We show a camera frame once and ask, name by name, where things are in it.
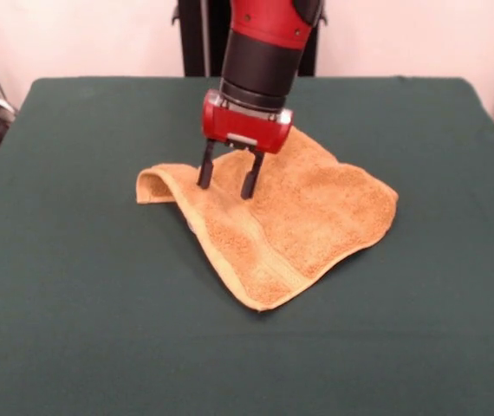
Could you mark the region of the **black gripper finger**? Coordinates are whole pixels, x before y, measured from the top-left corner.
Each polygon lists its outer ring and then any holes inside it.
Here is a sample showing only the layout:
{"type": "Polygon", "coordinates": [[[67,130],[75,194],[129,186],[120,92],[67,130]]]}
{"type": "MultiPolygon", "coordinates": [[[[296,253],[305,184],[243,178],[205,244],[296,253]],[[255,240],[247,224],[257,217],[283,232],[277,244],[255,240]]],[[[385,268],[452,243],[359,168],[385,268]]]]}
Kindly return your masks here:
{"type": "Polygon", "coordinates": [[[211,183],[212,171],[213,171],[212,155],[215,144],[216,141],[213,139],[206,140],[206,146],[203,154],[202,163],[200,165],[198,181],[197,181],[197,185],[201,189],[207,189],[211,183]]]}
{"type": "Polygon", "coordinates": [[[241,190],[241,198],[242,199],[251,199],[253,197],[257,179],[263,164],[264,153],[256,151],[253,153],[254,161],[251,169],[247,172],[244,183],[241,190]]]}

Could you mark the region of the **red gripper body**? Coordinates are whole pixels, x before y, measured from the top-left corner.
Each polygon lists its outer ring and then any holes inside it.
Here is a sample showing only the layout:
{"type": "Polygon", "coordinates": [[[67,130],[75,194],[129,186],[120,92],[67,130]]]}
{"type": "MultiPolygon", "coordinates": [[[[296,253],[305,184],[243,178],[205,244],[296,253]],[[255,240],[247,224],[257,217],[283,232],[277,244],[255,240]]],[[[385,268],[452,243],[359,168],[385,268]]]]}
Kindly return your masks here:
{"type": "Polygon", "coordinates": [[[290,109],[283,108],[278,113],[252,110],[209,89],[203,102],[202,132],[207,139],[277,154],[289,136],[293,118],[290,109]]]}

